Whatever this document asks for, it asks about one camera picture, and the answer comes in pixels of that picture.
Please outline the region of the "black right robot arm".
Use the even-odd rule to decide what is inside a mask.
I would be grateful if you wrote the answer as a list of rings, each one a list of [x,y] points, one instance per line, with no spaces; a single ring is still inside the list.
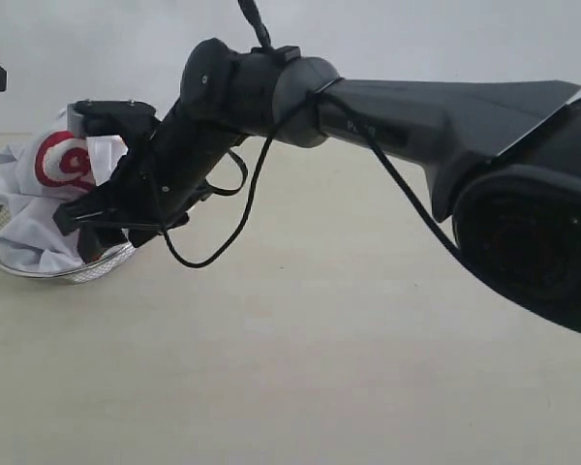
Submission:
[[[240,53],[209,39],[190,54],[163,119],[142,102],[79,101],[77,137],[118,136],[110,178],[53,219],[83,232],[91,262],[188,222],[214,194],[207,175],[249,137],[313,148],[328,139],[420,166],[430,206],[418,212],[478,280],[581,333],[581,91],[560,80],[431,82],[341,77],[295,46]]]

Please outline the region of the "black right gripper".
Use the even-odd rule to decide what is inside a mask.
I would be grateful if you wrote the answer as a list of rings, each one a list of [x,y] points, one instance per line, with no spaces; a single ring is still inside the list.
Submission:
[[[136,138],[109,180],[53,215],[63,234],[81,232],[101,247],[129,241],[139,247],[182,226],[189,210],[189,141]]]

